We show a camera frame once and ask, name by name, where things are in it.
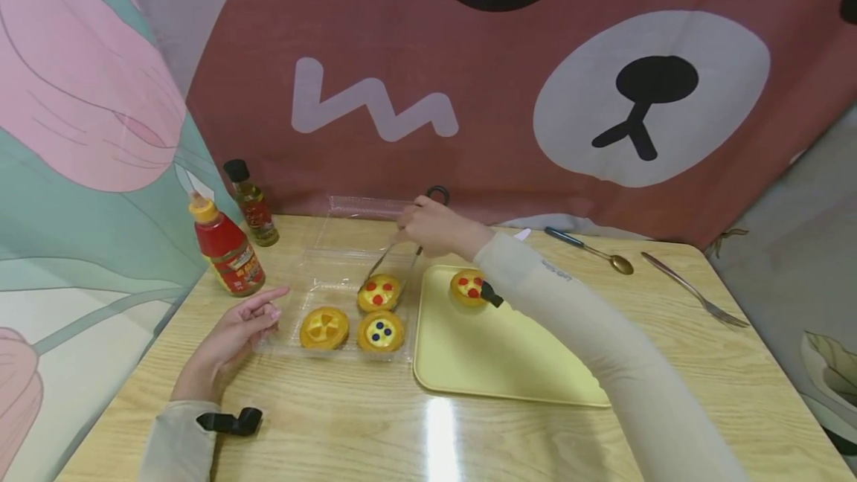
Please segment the gold spoon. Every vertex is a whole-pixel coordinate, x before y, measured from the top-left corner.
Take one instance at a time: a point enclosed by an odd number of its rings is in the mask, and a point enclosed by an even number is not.
[[[607,255],[607,253],[591,248],[590,246],[587,246],[584,241],[577,240],[570,234],[563,233],[558,229],[545,228],[545,233],[551,235],[554,239],[562,240],[566,244],[571,244],[575,247],[579,247],[581,250],[586,250],[590,253],[594,253],[598,257],[607,260],[610,263],[610,266],[612,266],[613,269],[616,270],[616,272],[619,272],[620,274],[631,275],[634,273],[633,265],[621,255]]]

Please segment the metal tongs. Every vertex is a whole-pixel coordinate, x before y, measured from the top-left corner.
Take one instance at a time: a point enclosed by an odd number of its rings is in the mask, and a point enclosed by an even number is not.
[[[449,205],[449,190],[447,190],[444,187],[431,187],[426,191],[427,198],[431,198],[431,195],[434,193],[440,193],[440,195],[443,196],[443,201],[442,201],[443,204],[446,206]],[[380,256],[378,261],[376,263],[374,263],[374,266],[370,269],[370,273],[366,274],[366,279],[363,280],[363,283],[361,286],[366,285],[366,281],[370,280],[370,278],[372,277],[372,274],[374,274],[374,272],[376,272],[376,270],[380,266],[380,263],[384,262],[384,258],[387,257],[387,254],[390,252],[391,249],[393,249],[393,246],[395,246],[396,244],[398,244],[398,242],[394,242],[393,244],[390,244],[389,246],[387,246],[387,249],[384,250],[384,253],[382,253],[382,256]],[[417,253],[414,254],[414,259],[411,261],[411,266],[408,268],[408,277],[405,279],[404,283],[402,283],[402,291],[401,292],[403,294],[405,292],[405,286],[407,286],[407,284],[408,284],[408,278],[411,277],[411,270],[414,268],[414,264],[417,263],[417,259],[422,254],[423,254],[423,247],[420,246],[417,248]]]

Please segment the orange bottle cap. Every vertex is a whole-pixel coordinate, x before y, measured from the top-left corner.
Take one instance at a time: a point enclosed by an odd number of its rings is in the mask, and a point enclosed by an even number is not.
[[[197,223],[211,223],[219,216],[220,211],[216,209],[214,201],[205,198],[198,191],[194,191],[190,195],[190,205],[187,206],[190,215]]]

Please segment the wrist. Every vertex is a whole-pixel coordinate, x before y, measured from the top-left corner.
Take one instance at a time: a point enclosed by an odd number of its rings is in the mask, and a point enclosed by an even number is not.
[[[470,263],[477,256],[479,251],[494,238],[494,230],[485,227],[479,222],[473,222],[468,219],[467,223],[463,223],[455,237],[456,255]]]
[[[219,401],[218,381],[220,369],[218,364],[205,361],[193,354],[184,364],[170,401]]]

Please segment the glass bottle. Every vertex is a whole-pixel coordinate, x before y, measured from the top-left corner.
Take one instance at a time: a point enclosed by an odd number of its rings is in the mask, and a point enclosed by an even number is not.
[[[273,218],[271,210],[267,207],[265,194],[250,182],[247,162],[240,158],[227,161],[223,165],[223,170],[232,181],[232,187],[235,189],[233,197],[244,219],[247,219],[247,225],[255,243],[263,247],[276,244],[280,240],[280,232],[273,226]]]

